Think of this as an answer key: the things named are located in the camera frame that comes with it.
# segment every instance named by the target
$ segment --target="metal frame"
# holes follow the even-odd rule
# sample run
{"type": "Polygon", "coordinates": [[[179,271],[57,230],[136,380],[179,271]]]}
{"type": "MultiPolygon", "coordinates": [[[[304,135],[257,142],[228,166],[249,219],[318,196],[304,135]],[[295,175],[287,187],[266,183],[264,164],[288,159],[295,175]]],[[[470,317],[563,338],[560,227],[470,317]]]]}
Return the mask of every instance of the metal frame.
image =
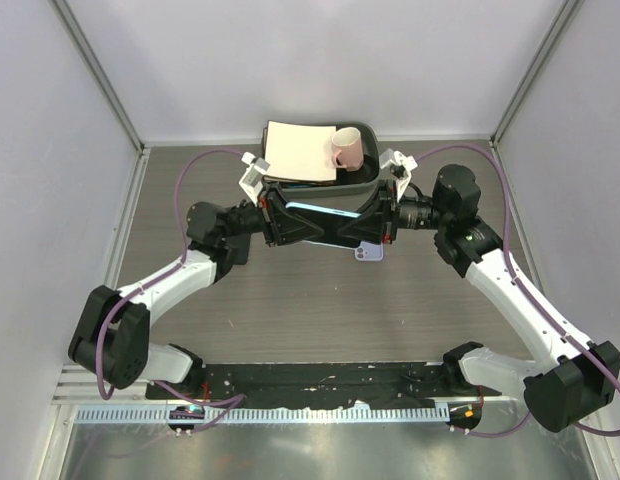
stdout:
{"type": "Polygon", "coordinates": [[[532,59],[532,63],[521,79],[521,82],[519,82],[519,86],[517,87],[514,96],[510,100],[503,117],[501,117],[494,135],[492,135],[492,141],[495,144],[498,145],[503,138],[508,126],[510,126],[510,122],[512,122],[512,119],[519,111],[521,104],[528,95],[528,92],[539,76],[539,73],[545,64],[548,63],[552,52],[554,52],[556,46],[561,40],[561,37],[563,37],[563,34],[566,32],[572,19],[575,17],[582,4],[583,0],[564,0],[563,5],[559,8],[548,33],[546,33],[545,37],[541,41],[541,44],[532,59]]]}
{"type": "Polygon", "coordinates": [[[111,288],[116,287],[117,280],[119,279],[119,273],[123,265],[123,256],[126,252],[126,246],[128,245],[132,220],[134,219],[134,212],[137,209],[137,202],[141,194],[141,187],[143,186],[143,178],[146,174],[149,158],[149,148],[142,150],[138,155],[134,169],[132,170],[132,175],[130,176],[127,189],[128,193],[126,194],[123,210],[121,211],[119,222],[114,228],[115,235],[108,251],[108,265],[104,278],[104,284],[111,288]]]}
{"type": "Polygon", "coordinates": [[[66,28],[68,35],[77,47],[77,52],[83,58],[86,67],[88,67],[88,70],[92,74],[95,82],[97,83],[97,86],[99,87],[99,90],[101,90],[101,93],[103,93],[106,102],[108,103],[108,105],[110,105],[110,108],[112,108],[112,112],[119,120],[119,123],[121,124],[123,130],[126,132],[126,135],[130,139],[130,142],[134,146],[134,149],[140,153],[144,148],[143,142],[141,141],[137,130],[134,128],[130,117],[123,108],[123,105],[119,100],[119,97],[117,96],[114,88],[112,87],[110,80],[108,80],[108,77],[103,70],[101,63],[99,62],[99,59],[95,55],[94,50],[92,50],[90,42],[88,42],[85,33],[83,33],[83,29],[81,28],[81,25],[79,25],[79,22],[74,16],[70,5],[68,5],[68,2],[66,0],[49,1],[57,12],[61,23],[66,28]]]}

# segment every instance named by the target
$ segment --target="metal floor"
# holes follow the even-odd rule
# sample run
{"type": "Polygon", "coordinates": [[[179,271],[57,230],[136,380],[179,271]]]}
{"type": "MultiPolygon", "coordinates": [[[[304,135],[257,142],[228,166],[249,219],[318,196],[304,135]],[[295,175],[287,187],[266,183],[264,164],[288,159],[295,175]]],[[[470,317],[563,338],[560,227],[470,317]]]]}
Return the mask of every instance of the metal floor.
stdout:
{"type": "MultiPolygon", "coordinates": [[[[438,142],[382,143],[416,155],[438,142]]],[[[488,148],[487,142],[479,142],[488,148]]],[[[256,152],[257,146],[244,147],[256,152]]],[[[201,147],[153,148],[120,276],[146,277],[180,255],[172,207],[174,184],[201,147]]],[[[413,177],[429,194],[441,167],[469,166],[482,189],[480,214],[502,228],[496,174],[478,154],[457,150],[431,157],[413,177]]],[[[223,206],[244,198],[235,156],[206,158],[191,169],[182,212],[197,201],[223,206]]],[[[355,210],[368,194],[304,200],[355,210]]],[[[525,265],[518,238],[514,255],[525,265]]],[[[250,260],[212,288],[192,295],[152,329],[152,341],[176,343],[210,363],[440,360],[475,340],[496,352],[529,358],[514,330],[482,294],[439,258],[433,232],[400,231],[379,263],[360,263],[348,250],[311,244],[268,248],[253,236],[250,260]]]]}
{"type": "MultiPolygon", "coordinates": [[[[481,430],[506,430],[522,413],[510,402],[486,402],[481,430]]],[[[218,426],[192,437],[166,437],[134,453],[166,430],[75,426],[60,480],[597,478],[580,432],[555,435],[534,421],[496,440],[451,433],[439,424],[218,426]],[[104,457],[129,452],[123,459],[104,457]]]]}

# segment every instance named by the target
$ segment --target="beige notebook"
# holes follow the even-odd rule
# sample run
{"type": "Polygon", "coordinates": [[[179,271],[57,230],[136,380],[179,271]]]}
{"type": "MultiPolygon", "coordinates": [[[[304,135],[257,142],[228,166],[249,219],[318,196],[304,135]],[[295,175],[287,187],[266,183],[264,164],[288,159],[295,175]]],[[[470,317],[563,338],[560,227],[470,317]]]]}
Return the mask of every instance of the beige notebook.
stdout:
{"type": "Polygon", "coordinates": [[[268,122],[268,177],[303,182],[333,182],[332,135],[336,127],[309,127],[268,122]]]}

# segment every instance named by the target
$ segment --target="white wall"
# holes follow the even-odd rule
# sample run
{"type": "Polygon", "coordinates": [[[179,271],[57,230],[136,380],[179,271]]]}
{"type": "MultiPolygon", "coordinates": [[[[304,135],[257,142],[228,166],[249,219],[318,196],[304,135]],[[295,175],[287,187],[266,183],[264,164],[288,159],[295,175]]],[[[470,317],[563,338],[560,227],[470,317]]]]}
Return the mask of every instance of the white wall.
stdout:
{"type": "Polygon", "coordinates": [[[134,152],[46,1],[0,0],[0,480],[30,478],[134,152]]]}
{"type": "Polygon", "coordinates": [[[584,2],[502,151],[549,297],[620,349],[620,0],[584,2]]]}
{"type": "Polygon", "coordinates": [[[146,141],[491,134],[561,0],[71,0],[146,141]]]}

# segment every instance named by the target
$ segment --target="purple cable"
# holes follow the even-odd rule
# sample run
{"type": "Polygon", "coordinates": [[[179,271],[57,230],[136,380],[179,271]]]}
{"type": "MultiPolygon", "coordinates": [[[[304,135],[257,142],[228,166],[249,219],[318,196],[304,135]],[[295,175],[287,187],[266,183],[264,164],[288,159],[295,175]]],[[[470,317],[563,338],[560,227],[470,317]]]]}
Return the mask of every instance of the purple cable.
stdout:
{"type": "MultiPolygon", "coordinates": [[[[508,183],[506,181],[505,173],[503,172],[501,165],[497,163],[497,161],[490,154],[490,152],[484,150],[481,147],[477,147],[476,145],[473,145],[471,143],[454,143],[454,144],[444,145],[441,147],[436,147],[431,150],[428,150],[427,152],[422,153],[421,155],[417,156],[415,158],[415,161],[419,163],[421,160],[424,160],[430,157],[431,155],[434,155],[439,152],[443,152],[445,150],[450,150],[453,148],[465,148],[467,150],[472,150],[474,152],[479,153],[486,160],[490,162],[492,167],[497,172],[497,176],[499,177],[499,183],[501,184],[501,192],[503,193],[503,209],[504,209],[503,256],[504,256],[504,261],[506,263],[506,266],[508,268],[508,273],[510,273],[510,276],[514,279],[514,282],[519,287],[519,290],[521,290],[521,293],[523,293],[523,295],[530,301],[530,303],[534,305],[534,307],[541,314],[541,316],[552,326],[552,328],[554,328],[557,331],[557,333],[559,333],[559,335],[564,336],[566,340],[574,348],[576,348],[588,360],[590,360],[590,362],[592,362],[592,364],[595,367],[597,367],[597,369],[610,381],[610,383],[614,386],[615,389],[618,390],[620,394],[620,381],[612,374],[612,372],[610,372],[610,370],[606,368],[606,366],[603,363],[601,363],[601,361],[599,361],[599,359],[597,359],[592,353],[590,353],[587,348],[585,348],[577,340],[575,340],[571,335],[568,334],[568,332],[559,324],[559,322],[557,322],[554,319],[552,314],[550,314],[550,312],[548,312],[544,308],[544,306],[541,305],[541,303],[539,303],[539,301],[535,298],[532,292],[528,290],[528,288],[524,285],[521,279],[517,277],[517,273],[515,272],[514,266],[512,265],[512,259],[510,257],[510,225],[512,223],[512,212],[510,211],[510,200],[509,200],[510,197],[508,195],[508,187],[507,187],[508,183]]],[[[514,433],[517,430],[519,430],[519,428],[521,428],[521,426],[527,421],[528,417],[529,415],[526,416],[526,418],[524,418],[524,420],[519,425],[517,425],[516,427],[514,427],[513,429],[507,432],[503,432],[503,434],[482,434],[481,436],[493,435],[492,437],[488,437],[488,438],[496,438],[495,436],[498,437],[498,436],[504,436],[510,433],[514,433]]],[[[620,437],[620,429],[612,430],[612,431],[598,430],[598,429],[589,427],[587,425],[583,425],[581,423],[578,423],[577,427],[579,427],[585,432],[593,433],[595,435],[601,435],[604,437],[620,437]]]]}
{"type": "Polygon", "coordinates": [[[454,431],[455,432],[460,432],[463,433],[464,435],[468,435],[470,437],[479,437],[479,438],[501,438],[501,437],[506,437],[508,435],[512,435],[515,432],[518,432],[519,430],[521,430],[523,428],[523,426],[528,422],[528,420],[530,420],[530,412],[528,411],[526,413],[526,416],[523,417],[523,419],[514,427],[512,427],[510,430],[506,430],[505,432],[498,432],[498,433],[482,433],[482,432],[473,432],[473,431],[466,431],[463,430],[461,428],[456,428],[454,427],[454,431]]]}
{"type": "MultiPolygon", "coordinates": [[[[185,167],[183,167],[183,170],[181,171],[181,174],[179,174],[179,178],[177,178],[177,183],[176,183],[176,186],[175,186],[175,189],[174,189],[174,198],[173,198],[174,214],[175,214],[175,218],[177,220],[177,226],[179,228],[179,232],[181,233],[181,239],[183,241],[183,251],[181,253],[181,263],[185,262],[186,257],[188,255],[188,239],[186,237],[185,229],[183,228],[183,221],[181,220],[181,215],[179,214],[179,194],[181,193],[181,184],[183,183],[183,178],[185,177],[185,174],[188,172],[190,167],[195,162],[197,162],[198,160],[200,160],[200,159],[202,159],[202,158],[204,158],[204,157],[206,157],[208,155],[212,155],[214,153],[232,153],[232,154],[238,155],[238,156],[242,156],[243,155],[243,152],[241,152],[240,150],[235,150],[235,149],[231,149],[231,148],[215,148],[213,150],[208,150],[208,151],[205,151],[203,153],[200,153],[199,155],[197,155],[196,157],[191,159],[186,164],[185,167]]],[[[106,318],[103,321],[103,324],[101,325],[101,329],[99,330],[99,336],[97,337],[97,352],[96,352],[96,359],[95,359],[95,367],[96,367],[96,371],[97,371],[96,372],[97,373],[97,388],[99,389],[99,394],[101,395],[101,398],[103,398],[104,400],[110,400],[110,398],[112,398],[112,394],[114,393],[114,387],[113,386],[110,387],[110,390],[106,391],[105,382],[104,382],[104,378],[103,378],[103,345],[105,343],[106,333],[108,332],[108,327],[112,323],[112,320],[114,319],[114,317],[117,314],[117,312],[126,304],[126,302],[128,302],[130,299],[132,299],[135,296],[137,296],[143,290],[156,285],[157,283],[161,282],[162,280],[165,280],[170,275],[172,275],[176,271],[178,271],[180,268],[181,268],[181,265],[177,263],[170,270],[168,270],[168,271],[162,273],[161,275],[159,275],[159,276],[149,280],[143,286],[133,290],[128,295],[126,295],[121,300],[119,300],[115,304],[115,306],[112,308],[112,310],[110,310],[108,315],[106,315],[106,318]]],[[[186,400],[187,402],[196,403],[196,401],[194,401],[192,399],[189,399],[187,397],[180,397],[180,398],[182,398],[183,400],[186,400]]],[[[227,405],[228,403],[232,403],[236,399],[243,399],[243,395],[237,395],[235,397],[229,398],[227,400],[222,400],[220,402],[207,402],[204,405],[210,405],[210,406],[212,406],[212,405],[217,405],[217,406],[227,405]]]]}

